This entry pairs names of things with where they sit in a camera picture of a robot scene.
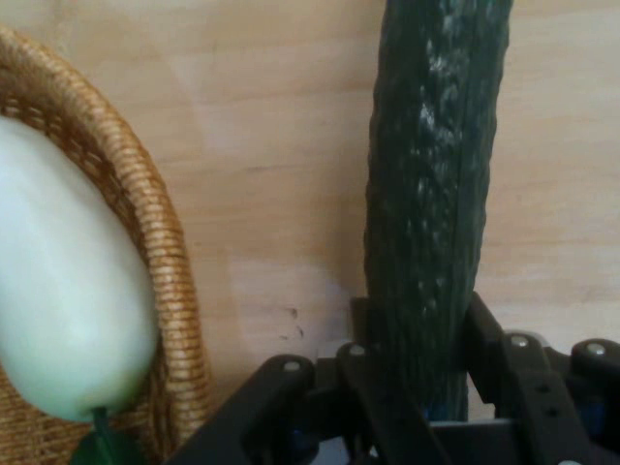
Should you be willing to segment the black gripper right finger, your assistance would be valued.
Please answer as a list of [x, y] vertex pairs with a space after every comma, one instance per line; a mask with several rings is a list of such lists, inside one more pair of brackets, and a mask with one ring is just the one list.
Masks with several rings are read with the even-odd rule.
[[467, 464], [616, 464], [619, 346], [589, 339], [562, 354], [506, 331], [479, 295], [465, 320], [467, 370], [495, 418], [463, 429]]

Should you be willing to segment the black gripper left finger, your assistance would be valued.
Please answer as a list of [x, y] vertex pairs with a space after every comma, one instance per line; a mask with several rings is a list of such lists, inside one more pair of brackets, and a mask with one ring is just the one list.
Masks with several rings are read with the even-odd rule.
[[168, 462], [309, 464], [340, 438], [349, 464], [450, 463], [385, 368], [368, 299], [353, 298], [351, 315], [353, 341], [316, 361], [269, 358]]

